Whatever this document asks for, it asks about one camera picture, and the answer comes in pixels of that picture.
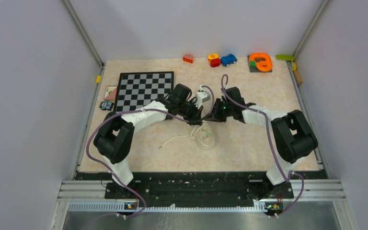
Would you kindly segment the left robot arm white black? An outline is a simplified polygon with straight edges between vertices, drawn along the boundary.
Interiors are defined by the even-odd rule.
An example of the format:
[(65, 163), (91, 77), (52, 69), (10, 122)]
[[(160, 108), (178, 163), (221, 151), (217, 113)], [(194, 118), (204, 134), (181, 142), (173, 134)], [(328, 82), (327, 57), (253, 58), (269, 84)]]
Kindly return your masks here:
[(96, 132), (93, 144), (103, 156), (105, 165), (117, 183), (116, 192), (123, 198), (134, 193), (133, 173), (126, 160), (133, 136), (138, 131), (169, 117), (182, 119), (189, 125), (201, 124), (203, 103), (211, 98), (211, 93), (202, 87), (189, 99), (191, 90), (177, 84), (171, 93), (161, 96), (148, 105), (126, 112), (110, 112), (103, 125)]

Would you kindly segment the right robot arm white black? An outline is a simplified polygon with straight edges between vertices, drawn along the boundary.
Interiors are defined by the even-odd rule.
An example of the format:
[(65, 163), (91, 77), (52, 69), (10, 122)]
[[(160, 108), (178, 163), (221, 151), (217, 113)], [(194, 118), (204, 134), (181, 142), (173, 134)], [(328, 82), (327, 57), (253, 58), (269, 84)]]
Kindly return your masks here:
[(265, 174), (262, 192), (275, 197), (281, 192), (281, 184), (290, 180), (295, 167), (318, 147), (311, 126), (300, 110), (284, 113), (245, 103), (237, 87), (223, 88), (222, 93), (214, 105), (213, 117), (217, 121), (225, 122), (232, 117), (265, 129), (275, 164)]

